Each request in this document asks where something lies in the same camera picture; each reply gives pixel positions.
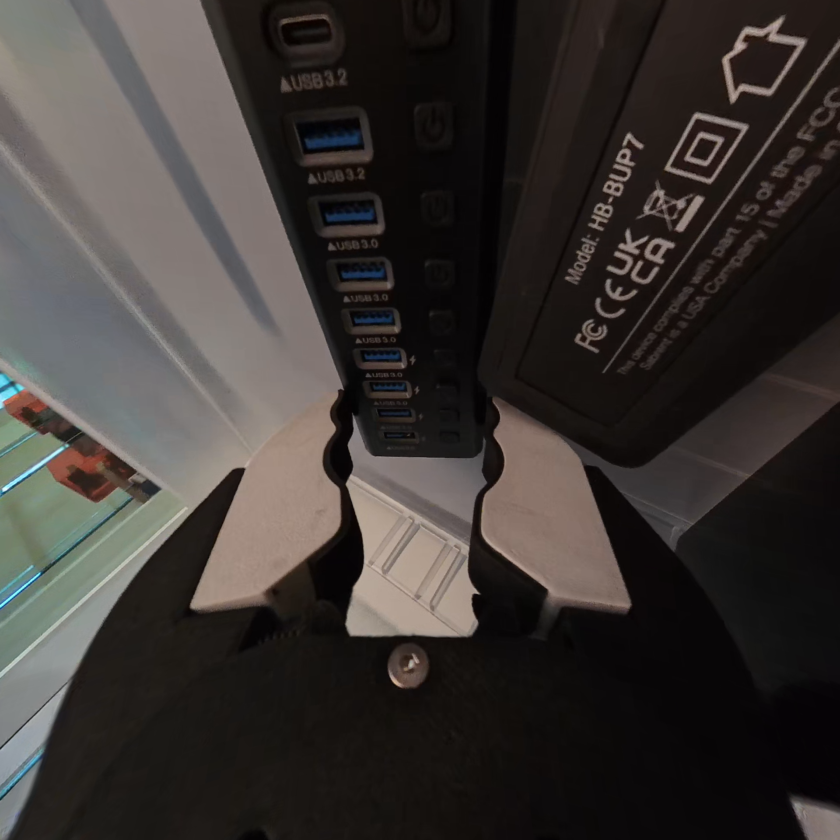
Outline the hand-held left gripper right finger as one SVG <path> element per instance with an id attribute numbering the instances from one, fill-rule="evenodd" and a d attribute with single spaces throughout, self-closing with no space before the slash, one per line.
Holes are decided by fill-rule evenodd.
<path id="1" fill-rule="evenodd" d="M 468 573 L 479 637 L 549 636 L 561 613 L 632 606 L 580 457 L 554 431 L 489 399 Z"/>

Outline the black multi-port usb hub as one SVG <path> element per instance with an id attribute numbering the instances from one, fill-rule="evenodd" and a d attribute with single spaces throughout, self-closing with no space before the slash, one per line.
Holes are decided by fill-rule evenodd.
<path id="1" fill-rule="evenodd" d="M 639 467 L 838 314 L 838 2 L 555 2 L 480 363 Z"/>
<path id="2" fill-rule="evenodd" d="M 202 5 L 367 450 L 476 457 L 515 2 Z"/>

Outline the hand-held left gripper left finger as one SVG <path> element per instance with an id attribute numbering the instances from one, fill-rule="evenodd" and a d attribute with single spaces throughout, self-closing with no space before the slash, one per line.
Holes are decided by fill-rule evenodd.
<path id="1" fill-rule="evenodd" d="M 269 608 L 284 624 L 325 606 L 343 621 L 364 566 L 347 488 L 352 402 L 330 393 L 286 422 L 247 463 L 191 611 Z"/>

